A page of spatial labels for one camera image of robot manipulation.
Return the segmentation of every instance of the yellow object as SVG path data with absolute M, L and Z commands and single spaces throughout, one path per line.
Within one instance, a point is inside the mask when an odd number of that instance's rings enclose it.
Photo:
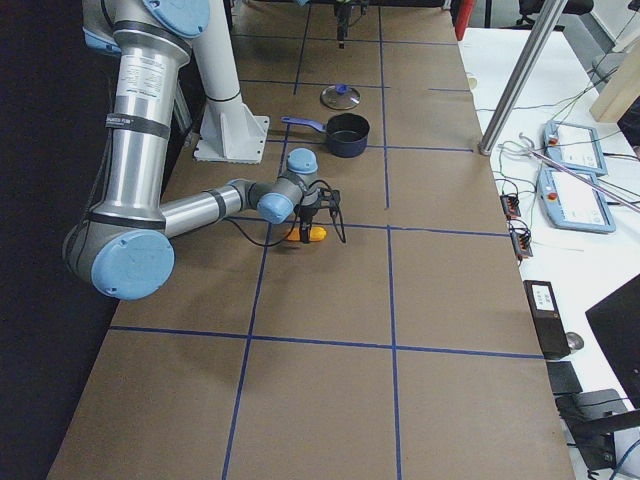
M 327 231 L 322 227 L 311 227 L 311 231 L 309 232 L 309 240 L 312 242 L 321 242 L 327 238 Z M 289 242 L 299 242 L 300 241 L 300 229 L 296 228 L 293 232 L 289 234 L 287 237 Z

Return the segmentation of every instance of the saucepan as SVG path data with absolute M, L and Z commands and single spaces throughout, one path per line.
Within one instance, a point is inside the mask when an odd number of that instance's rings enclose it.
M 284 123 L 304 125 L 326 135 L 329 151 L 342 158 L 353 158 L 364 152 L 369 136 L 369 122 L 366 118 L 353 113 L 335 115 L 326 125 L 308 118 L 282 117 Z

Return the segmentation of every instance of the white desk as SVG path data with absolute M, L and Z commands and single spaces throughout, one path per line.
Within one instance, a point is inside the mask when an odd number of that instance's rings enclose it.
M 476 109 L 494 109 L 502 95 L 529 32 L 513 30 L 468 29 L 460 42 L 465 69 L 473 75 L 477 86 L 472 90 Z M 536 64 L 518 107 L 554 104 L 573 97 L 590 85 L 589 77 L 561 33 L 553 33 Z M 568 122 L 596 127 L 600 138 L 616 131 L 616 124 L 597 123 L 589 113 L 598 94 L 595 89 L 585 94 L 566 119 Z M 514 110 L 498 144 L 518 140 L 520 132 L 541 145 L 544 124 L 567 102 L 559 106 Z M 481 128 L 487 127 L 492 112 L 479 111 Z M 619 133 L 603 138 L 604 152 L 633 154 Z M 498 169 L 499 148 L 491 162 Z M 640 192 L 640 162 L 606 157 L 607 181 Z M 503 171 L 507 175 L 536 182 L 539 162 L 510 159 L 503 155 Z M 530 190 L 517 182 L 520 190 Z M 524 279 L 548 280 L 553 284 L 565 331 L 580 334 L 585 347 L 567 358 L 571 360 L 584 391 L 615 388 L 624 391 L 613 374 L 587 322 L 585 311 L 640 272 L 640 215 L 625 207 L 611 207 L 617 226 L 609 235 L 564 231 L 552 228 L 533 195 L 520 196 L 523 219 L 532 227 L 534 257 L 522 262 Z M 574 461 L 578 478 L 585 478 L 584 466 Z

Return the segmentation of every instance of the pot handle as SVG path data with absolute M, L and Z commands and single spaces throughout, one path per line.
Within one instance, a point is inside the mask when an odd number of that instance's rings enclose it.
M 316 122 L 315 120 L 310 120 L 308 118 L 282 117 L 280 120 L 282 121 L 282 123 L 288 123 L 290 125 L 304 125 L 305 127 L 311 127 L 320 133 L 326 133 L 327 131 L 322 123 Z

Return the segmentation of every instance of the blue joint cap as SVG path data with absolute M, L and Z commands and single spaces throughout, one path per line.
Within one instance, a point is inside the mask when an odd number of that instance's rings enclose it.
M 196 38 L 209 25 L 209 0 L 142 0 L 162 25 L 184 38 Z
M 287 157 L 287 169 L 300 175 L 310 175 L 318 171 L 316 154 L 308 148 L 291 150 Z
M 91 281 L 109 297 L 138 300 L 167 281 L 174 260 L 173 247 L 160 232 L 123 233 L 100 250 L 91 267 Z
M 293 213 L 293 202 L 281 193 L 267 193 L 258 202 L 258 213 L 267 222 L 279 224 Z
M 117 43 L 105 40 L 84 27 L 82 30 L 84 31 L 84 43 L 86 43 L 87 47 L 91 50 L 113 57 L 119 57 L 122 53 Z

